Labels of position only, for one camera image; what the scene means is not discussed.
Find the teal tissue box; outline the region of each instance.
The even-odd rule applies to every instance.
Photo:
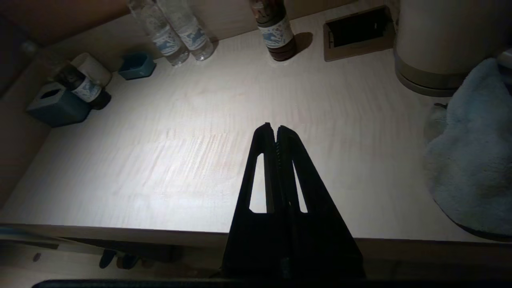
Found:
[[[53,82],[41,87],[26,111],[51,127],[60,127],[84,121],[91,108],[64,86]]]

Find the glass bottle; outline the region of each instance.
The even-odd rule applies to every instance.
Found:
[[[270,56],[284,61],[297,54],[283,0],[250,0],[250,4]]]

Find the blue towel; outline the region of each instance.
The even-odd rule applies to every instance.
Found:
[[[428,190],[448,217],[486,238],[512,236],[512,97],[493,58],[425,125]]]

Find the wooden desk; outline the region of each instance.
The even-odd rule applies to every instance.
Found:
[[[52,236],[209,245],[229,231],[252,134],[270,122],[300,135],[355,238],[483,241],[424,185],[423,122],[439,99],[398,82],[392,50],[323,60],[322,24],[371,7],[293,20],[313,42],[285,63],[253,31],[220,41],[202,63],[161,58],[149,78],[114,75],[105,109],[51,131],[1,221]],[[260,211],[263,189],[255,181]]]

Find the plastic bottle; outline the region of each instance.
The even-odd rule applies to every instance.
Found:
[[[208,59],[214,52],[214,46],[192,14],[186,0],[157,0],[157,3],[194,58],[197,61]]]
[[[128,7],[142,29],[173,66],[188,58],[188,49],[152,0],[128,0]]]

